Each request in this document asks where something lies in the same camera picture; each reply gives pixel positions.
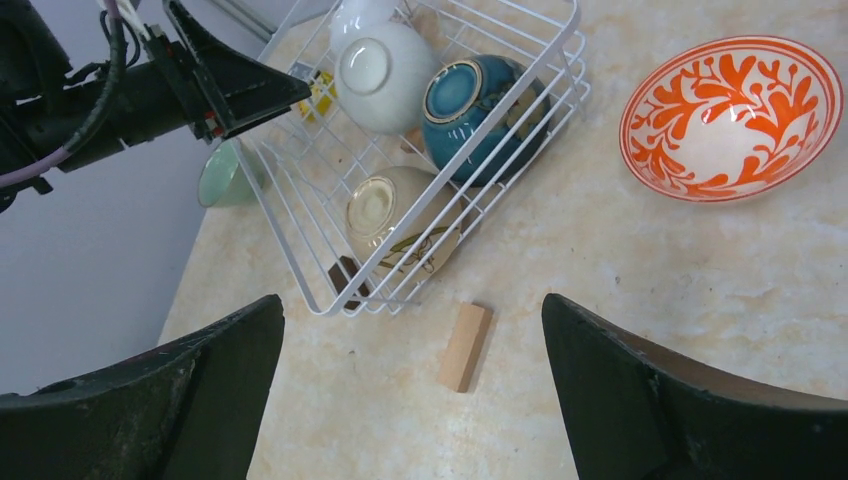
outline orange and white bowl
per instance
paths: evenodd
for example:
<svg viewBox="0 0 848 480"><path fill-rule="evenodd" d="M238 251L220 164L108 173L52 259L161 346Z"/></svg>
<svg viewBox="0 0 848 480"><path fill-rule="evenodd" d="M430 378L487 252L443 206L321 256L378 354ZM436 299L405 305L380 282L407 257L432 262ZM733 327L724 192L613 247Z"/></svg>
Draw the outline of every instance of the orange and white bowl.
<svg viewBox="0 0 848 480"><path fill-rule="evenodd" d="M621 117L631 172L680 200L749 197L792 178L833 137L843 91L813 49L770 36L688 50L639 85Z"/></svg>

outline bowl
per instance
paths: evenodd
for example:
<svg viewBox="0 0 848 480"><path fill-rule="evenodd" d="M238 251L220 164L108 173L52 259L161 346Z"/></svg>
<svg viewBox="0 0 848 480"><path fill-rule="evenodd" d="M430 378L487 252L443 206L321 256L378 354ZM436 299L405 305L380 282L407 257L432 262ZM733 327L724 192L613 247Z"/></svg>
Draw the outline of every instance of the bowl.
<svg viewBox="0 0 848 480"><path fill-rule="evenodd" d="M353 191L346 210L346 236L360 262L367 261L383 244L435 178L432 173L415 167L389 167L374 173ZM392 245L377 269L388 274L442 210L447 208L452 198L453 190L445 185L405 231L402 240ZM412 268L421 262L421 268L412 276L410 282L423 281L441 268L459 243L461 226L450 229L450 225L461 213L460 204L456 202L393 278L406 278ZM436 242L446 235L448 238L438 250L434 251L430 258L423 260Z"/></svg>
<svg viewBox="0 0 848 480"><path fill-rule="evenodd" d="M663 195L737 200L809 165L842 109L839 76L815 50L770 36L725 38L681 53L639 85L621 117L621 153Z"/></svg>
<svg viewBox="0 0 848 480"><path fill-rule="evenodd" d="M400 135L418 125L424 90L440 63L412 28L385 22L354 35L336 63L339 105L361 127Z"/></svg>
<svg viewBox="0 0 848 480"><path fill-rule="evenodd" d="M204 208L249 205L257 201L256 194L238 161L238 152L245 156L260 188L268 183L267 170L259 155L243 148L238 139L225 140L212 152L197 184L197 201Z"/></svg>
<svg viewBox="0 0 848 480"><path fill-rule="evenodd" d="M330 51L338 57L358 31L391 20L399 4L400 0L344 0L330 20Z"/></svg>
<svg viewBox="0 0 848 480"><path fill-rule="evenodd" d="M424 96L421 132L427 152L437 167L442 169L451 161L524 72L525 68L510 58L476 55L445 66L433 77ZM506 115L453 174L452 180L465 183L544 90L545 85L538 78L533 79L530 87L521 93ZM535 135L530 137L530 134L550 109L550 98L545 97L515 135L495 154L472 186L483 186L494 180L510 156L526 143L524 150L497 181L505 181L521 170L545 140L550 120Z"/></svg>

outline wooden block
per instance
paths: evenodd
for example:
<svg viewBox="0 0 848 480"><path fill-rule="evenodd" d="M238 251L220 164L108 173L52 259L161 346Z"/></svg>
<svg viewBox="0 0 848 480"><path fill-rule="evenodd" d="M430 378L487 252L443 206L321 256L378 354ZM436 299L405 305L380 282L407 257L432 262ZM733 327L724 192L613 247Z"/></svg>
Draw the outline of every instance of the wooden block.
<svg viewBox="0 0 848 480"><path fill-rule="evenodd" d="M491 323L491 310L470 303L460 306L459 318L439 370L439 383L455 392L468 391Z"/></svg>
<svg viewBox="0 0 848 480"><path fill-rule="evenodd" d="M416 127L406 132L403 138L409 142L400 142L400 149L403 150L404 153L416 153L410 144L415 145L415 148L417 148L419 152L423 153L426 151L427 147L424 145L424 134L421 133L421 128Z"/></svg>
<svg viewBox="0 0 848 480"><path fill-rule="evenodd" d="M345 277L344 272L342 272L342 267L347 271L347 275L349 278L353 278L356 275L356 272L359 271L359 268L356 266L356 262L353 261L350 257L345 257L344 255L339 258L339 261L334 263L330 270L327 272L330 274L330 281L333 282L333 287L336 289L336 293L342 293L342 290L347 287L347 277ZM359 295L363 297L367 297L371 292L368 290L368 286L363 282L362 285L359 286ZM347 310L354 310L359 306L358 301L356 300L348 300L345 303L345 307Z"/></svg>

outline white bowl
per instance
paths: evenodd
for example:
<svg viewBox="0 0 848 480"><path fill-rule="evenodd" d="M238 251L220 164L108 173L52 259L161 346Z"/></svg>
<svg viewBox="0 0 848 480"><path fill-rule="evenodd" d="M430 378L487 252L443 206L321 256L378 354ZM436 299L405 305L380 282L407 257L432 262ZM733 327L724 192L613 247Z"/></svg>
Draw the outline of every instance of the white bowl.
<svg viewBox="0 0 848 480"><path fill-rule="evenodd" d="M406 25L362 29L336 64L339 104L372 132L406 133L418 126L424 92L440 66L427 41Z"/></svg>
<svg viewBox="0 0 848 480"><path fill-rule="evenodd" d="M338 57L364 28L389 21L400 0L345 0L330 21L330 50Z"/></svg>

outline countertop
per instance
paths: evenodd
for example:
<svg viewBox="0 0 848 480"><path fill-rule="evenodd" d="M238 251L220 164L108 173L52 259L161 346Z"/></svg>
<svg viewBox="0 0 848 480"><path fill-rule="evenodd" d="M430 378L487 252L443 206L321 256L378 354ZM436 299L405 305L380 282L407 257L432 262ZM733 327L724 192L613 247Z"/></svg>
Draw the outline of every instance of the countertop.
<svg viewBox="0 0 848 480"><path fill-rule="evenodd" d="M848 3L597 0L582 9L586 118L547 147L421 290L420 306L316 317L258 207L206 214L161 341L264 294L283 298L285 341L249 478L577 478L542 335L549 292L717 368L848 399L845 119L797 177L727 206L642 186L617 135L652 69L723 36L801 41L848 80ZM468 394L436 382L461 301L496 312Z"/></svg>

